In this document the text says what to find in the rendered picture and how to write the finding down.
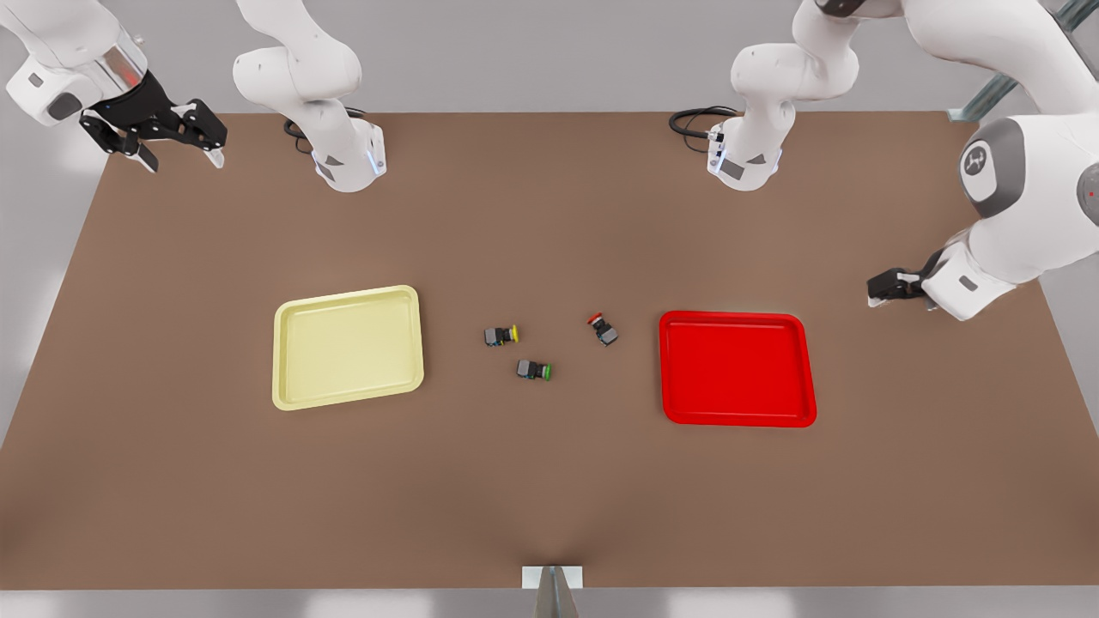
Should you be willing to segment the red tray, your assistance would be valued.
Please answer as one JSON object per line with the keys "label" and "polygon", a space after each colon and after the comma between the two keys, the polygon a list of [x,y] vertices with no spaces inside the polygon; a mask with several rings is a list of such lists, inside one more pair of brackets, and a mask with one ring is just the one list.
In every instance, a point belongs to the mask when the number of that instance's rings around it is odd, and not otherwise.
{"label": "red tray", "polygon": [[659,357],[663,411],[675,423],[815,422],[804,325],[793,314],[665,312]]}

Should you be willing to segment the pale yellow tray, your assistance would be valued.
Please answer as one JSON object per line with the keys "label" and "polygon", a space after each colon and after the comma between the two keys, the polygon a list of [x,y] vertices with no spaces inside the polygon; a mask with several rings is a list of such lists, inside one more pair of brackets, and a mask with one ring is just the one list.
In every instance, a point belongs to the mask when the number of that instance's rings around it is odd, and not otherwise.
{"label": "pale yellow tray", "polygon": [[425,376],[408,285],[282,304],[271,325],[271,402],[284,411],[415,391]]}

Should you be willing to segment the silver frame post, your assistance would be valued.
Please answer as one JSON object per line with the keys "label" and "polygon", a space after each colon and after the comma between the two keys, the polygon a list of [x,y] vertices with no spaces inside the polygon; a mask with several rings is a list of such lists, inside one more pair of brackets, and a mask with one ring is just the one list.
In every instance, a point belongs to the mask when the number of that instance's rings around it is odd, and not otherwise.
{"label": "silver frame post", "polygon": [[[1099,11],[1099,0],[1064,0],[1056,9],[1047,9],[1050,15],[1061,29],[1061,35],[1066,38],[1077,56],[1087,67],[1094,81],[1099,82],[1099,60],[1095,60],[1083,43],[1077,38],[1076,32],[1083,24]],[[961,108],[946,110],[946,115],[954,123],[978,123],[989,118],[1009,93],[1021,89],[1019,82],[1009,76],[997,73],[985,86],[974,93],[973,97]]]}
{"label": "silver frame post", "polygon": [[582,566],[523,566],[523,591],[537,591],[533,618],[580,618],[574,588],[582,587]]}

